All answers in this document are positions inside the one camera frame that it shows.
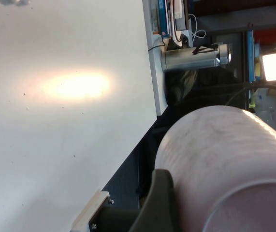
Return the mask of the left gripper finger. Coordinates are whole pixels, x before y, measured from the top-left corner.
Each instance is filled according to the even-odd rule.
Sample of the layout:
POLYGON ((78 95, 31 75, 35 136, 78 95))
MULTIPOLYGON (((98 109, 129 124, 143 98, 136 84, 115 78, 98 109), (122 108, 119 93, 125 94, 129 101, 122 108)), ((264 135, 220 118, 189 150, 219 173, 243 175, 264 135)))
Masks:
POLYGON ((131 232, 179 232, 174 183, 168 170, 155 169, 145 204, 131 232))

